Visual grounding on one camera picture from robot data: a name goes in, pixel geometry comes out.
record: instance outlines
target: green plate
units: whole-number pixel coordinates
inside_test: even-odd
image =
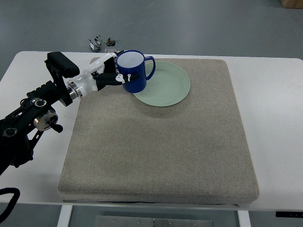
[[[152,71],[152,62],[145,65],[146,75]],[[156,61],[153,77],[145,89],[134,95],[142,102],[158,107],[174,105],[184,99],[190,90],[188,74],[178,65]]]

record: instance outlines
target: gray fabric mat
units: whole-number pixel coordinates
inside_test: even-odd
[[[225,61],[157,59],[183,68],[180,103],[152,107],[122,86],[81,100],[59,193],[67,201],[251,203],[258,197]]]

